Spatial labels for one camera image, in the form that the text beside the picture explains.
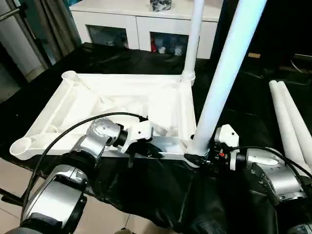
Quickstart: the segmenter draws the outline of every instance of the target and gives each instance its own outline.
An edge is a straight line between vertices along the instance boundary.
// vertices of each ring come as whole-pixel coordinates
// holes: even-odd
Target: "black fabric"
[[[83,44],[42,73],[27,87],[0,105],[3,123],[0,156],[33,170],[38,156],[20,161],[9,154],[10,145],[24,136],[67,70],[78,73],[181,74],[183,57],[138,50]],[[199,120],[216,61],[198,59],[192,87],[196,120]],[[240,136],[240,145],[269,146],[283,152],[268,82],[286,81],[287,87],[312,131],[311,75],[260,69],[244,61],[222,112],[219,125],[229,123]],[[58,157],[47,156],[40,175],[46,177]],[[275,209],[249,173],[229,173],[212,178],[180,161],[135,159],[132,169],[125,158],[102,158],[94,171],[91,194],[121,211],[152,220],[188,234],[277,233]]]

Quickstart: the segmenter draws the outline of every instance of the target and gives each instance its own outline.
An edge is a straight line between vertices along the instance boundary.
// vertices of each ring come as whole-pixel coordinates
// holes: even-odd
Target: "white cabinet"
[[[136,18],[138,41],[140,50],[151,51],[151,32],[188,35],[191,28],[190,20],[163,19],[152,17]],[[205,22],[201,24],[197,57],[209,59],[215,39],[217,23]]]
[[[107,31],[107,29],[109,28],[119,28],[120,33],[122,33],[122,31],[125,30],[126,40],[128,41],[129,49],[139,49],[137,37],[137,23],[135,16],[84,11],[72,11],[72,15],[82,43],[93,42],[91,37],[92,34],[94,37],[96,37],[96,32],[92,33],[92,30],[98,30],[96,28],[90,27],[91,25],[93,25],[103,27],[103,31]],[[110,45],[110,42],[112,40],[103,38],[103,41],[107,41],[107,44]]]
[[[82,42],[151,51],[152,43],[153,48],[155,44],[158,48],[162,41],[159,38],[164,37],[166,53],[174,54],[176,46],[183,54],[191,28],[193,1],[173,3],[172,9],[164,12],[153,12],[149,0],[83,0],[70,9]],[[222,3],[223,0],[205,0],[198,58],[210,58]]]

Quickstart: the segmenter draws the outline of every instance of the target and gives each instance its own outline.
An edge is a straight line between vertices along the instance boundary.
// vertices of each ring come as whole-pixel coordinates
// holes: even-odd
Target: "white pipe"
[[[194,0],[191,30],[189,34],[189,41],[187,44],[184,70],[182,72],[182,81],[190,80],[192,82],[192,85],[195,80],[194,68],[198,50],[199,34],[201,29],[204,5],[205,0]]]
[[[308,165],[305,163],[296,133],[294,132],[291,119],[288,115],[282,92],[280,91],[278,84],[275,80],[269,82],[275,114],[277,118],[279,132],[281,134],[283,148],[285,156],[292,161],[298,163],[308,172],[311,172]],[[301,175],[305,175],[304,172],[298,170]]]
[[[303,121],[301,114],[296,107],[295,102],[291,94],[289,93],[284,82],[280,81],[278,83],[279,90],[282,93],[284,103],[289,117],[292,121],[293,129],[296,133],[301,152],[303,154],[304,160],[312,171],[312,137],[311,134]]]
[[[267,0],[240,0],[188,153],[205,155]]]

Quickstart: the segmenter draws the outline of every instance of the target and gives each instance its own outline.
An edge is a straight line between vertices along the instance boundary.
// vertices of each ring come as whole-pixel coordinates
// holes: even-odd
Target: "silver metal bar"
[[[9,18],[9,17],[11,17],[11,16],[13,16],[13,15],[15,15],[15,14],[18,13],[19,11],[20,11],[20,9],[19,9],[19,8],[16,8],[16,9],[14,9],[14,10],[12,10],[12,11],[9,11],[9,12],[7,12],[7,13],[4,13],[3,15],[0,15],[0,22],[3,21],[3,20],[5,20],[5,19],[7,19],[7,18]]]

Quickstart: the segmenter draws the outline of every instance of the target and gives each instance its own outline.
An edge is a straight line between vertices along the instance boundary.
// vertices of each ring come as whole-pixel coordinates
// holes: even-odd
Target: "shelf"
[[[223,0],[205,0],[203,21],[218,22],[222,3]],[[154,12],[149,0],[83,0],[70,10],[190,20],[193,0],[173,0],[172,8],[163,12]]]

